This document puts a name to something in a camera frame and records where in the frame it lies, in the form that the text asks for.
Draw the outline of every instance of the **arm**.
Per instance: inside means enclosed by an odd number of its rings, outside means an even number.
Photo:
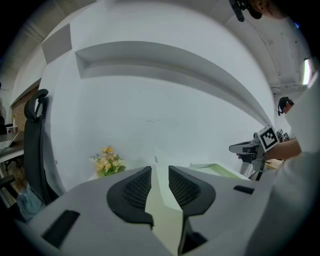
[[[287,160],[298,156],[301,153],[301,148],[297,139],[281,142],[275,145],[272,149],[265,153],[264,159],[283,159]]]

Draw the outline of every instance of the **desk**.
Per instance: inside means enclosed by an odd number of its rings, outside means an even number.
[[[268,161],[265,161],[265,165],[268,169],[272,169],[272,170],[278,170],[280,169],[280,167],[282,166],[284,162],[280,161],[278,159],[270,159]]]
[[[25,133],[23,131],[20,131],[10,147],[7,147],[0,152],[0,164],[24,154],[24,135]]]

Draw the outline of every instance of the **ceiling light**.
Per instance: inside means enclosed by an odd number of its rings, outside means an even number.
[[[311,77],[311,68],[310,68],[310,62],[308,59],[304,61],[304,76],[303,76],[303,84],[307,85],[309,84]]]

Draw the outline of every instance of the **white table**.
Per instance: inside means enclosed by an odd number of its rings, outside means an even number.
[[[24,154],[24,132],[20,132],[14,139],[10,147],[2,149],[0,152],[0,165],[5,161],[22,156]],[[4,177],[2,169],[0,171],[1,178]]]

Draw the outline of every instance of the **black plastic part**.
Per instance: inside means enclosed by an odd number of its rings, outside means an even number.
[[[241,12],[241,8],[240,8],[239,4],[235,0],[229,0],[229,3],[231,5],[231,8],[233,9],[233,12],[234,12],[236,18],[238,19],[238,21],[244,22],[245,17],[243,15],[243,13]]]
[[[145,212],[146,201],[151,189],[151,167],[117,182],[108,191],[106,201],[110,209],[128,223],[149,224],[154,219]]]
[[[169,188],[186,217],[204,214],[216,199],[211,185],[172,165],[169,166]]]
[[[252,195],[253,192],[255,191],[254,188],[247,187],[247,186],[240,186],[240,185],[235,186],[233,189],[246,194],[250,194],[250,195]]]
[[[10,216],[13,220],[18,220],[23,223],[26,222],[25,218],[22,216],[20,208],[17,203],[14,203],[7,209],[8,216]]]
[[[262,172],[259,172],[255,179],[257,182],[260,181],[261,175],[262,175]]]
[[[79,215],[79,212],[65,210],[43,233],[42,238],[54,247],[59,248],[70,229],[78,219]]]
[[[38,119],[37,114],[40,107],[40,103],[43,104],[42,115],[46,115],[47,101],[44,100],[44,98],[48,95],[48,93],[49,92],[47,89],[40,89],[37,92],[35,92],[31,99],[29,99],[26,102],[26,104],[24,105],[24,115],[27,119],[31,121],[36,121]],[[39,104],[35,111],[35,105],[37,100]]]
[[[252,162],[252,154],[240,154],[242,162],[251,164]]]
[[[0,178],[0,189],[6,188],[6,190],[11,194],[11,196],[13,196],[13,198],[16,199],[18,196],[18,193],[10,185],[10,183],[14,181],[15,181],[15,177],[13,175],[8,175],[4,178]]]
[[[178,255],[185,254],[208,240],[198,232],[193,232],[188,217],[183,217],[181,239],[178,246]]]

